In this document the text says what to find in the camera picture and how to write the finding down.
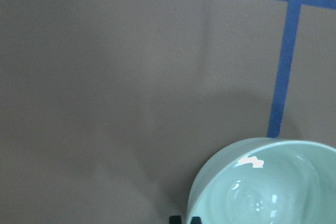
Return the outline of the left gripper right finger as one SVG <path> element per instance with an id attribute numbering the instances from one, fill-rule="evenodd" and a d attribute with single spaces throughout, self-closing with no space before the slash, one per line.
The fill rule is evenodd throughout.
<path id="1" fill-rule="evenodd" d="M 202 219 L 199 216 L 193 216 L 191 218 L 190 224 L 202 224 Z"/>

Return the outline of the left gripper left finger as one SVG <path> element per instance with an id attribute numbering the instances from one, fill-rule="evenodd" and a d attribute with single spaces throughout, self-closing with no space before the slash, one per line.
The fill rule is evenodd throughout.
<path id="1" fill-rule="evenodd" d="M 170 216 L 169 224 L 182 224 L 182 217 L 180 215 Z"/>

